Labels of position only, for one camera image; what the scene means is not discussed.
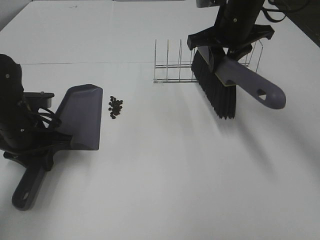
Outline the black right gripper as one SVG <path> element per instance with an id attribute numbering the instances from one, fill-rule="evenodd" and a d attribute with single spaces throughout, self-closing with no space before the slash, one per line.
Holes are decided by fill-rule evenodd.
<path id="1" fill-rule="evenodd" d="M 208 46 L 208 69 L 215 73 L 226 55 L 231 59 L 241 59 L 252 51 L 251 43 L 273 37 L 274 29 L 270 25 L 255 24 L 256 19 L 254 16 L 218 17 L 213 26 L 188 35 L 187 46 L 190 50 Z M 227 54 L 223 48 L 229 48 Z"/>

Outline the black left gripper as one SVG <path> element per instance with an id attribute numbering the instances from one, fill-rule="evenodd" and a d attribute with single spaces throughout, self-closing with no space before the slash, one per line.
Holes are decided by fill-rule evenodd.
<path id="1" fill-rule="evenodd" d="M 73 136 L 63 134 L 54 127 L 19 128 L 3 126 L 4 156 L 24 167 L 38 161 L 49 172 L 54 165 L 54 154 L 71 147 Z"/>

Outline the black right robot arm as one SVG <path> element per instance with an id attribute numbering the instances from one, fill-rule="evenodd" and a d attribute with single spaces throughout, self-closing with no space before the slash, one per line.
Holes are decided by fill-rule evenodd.
<path id="1" fill-rule="evenodd" d="M 208 47 L 210 72 L 222 61 L 223 48 L 228 48 L 232 59 L 242 58 L 251 43 L 262 38 L 270 40 L 275 32 L 270 25 L 255 24 L 263 4 L 263 0 L 197 0 L 197 8 L 219 9 L 213 26 L 188 35 L 188 48 Z"/>

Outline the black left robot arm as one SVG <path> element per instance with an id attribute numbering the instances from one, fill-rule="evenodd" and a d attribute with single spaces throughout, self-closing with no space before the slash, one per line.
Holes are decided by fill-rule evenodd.
<path id="1" fill-rule="evenodd" d="M 29 167 L 34 162 L 46 170 L 53 155 L 71 141 L 59 133 L 62 120 L 46 103 L 53 93 L 25 92 L 22 67 L 10 56 L 0 56 L 0 149 L 8 159 Z"/>

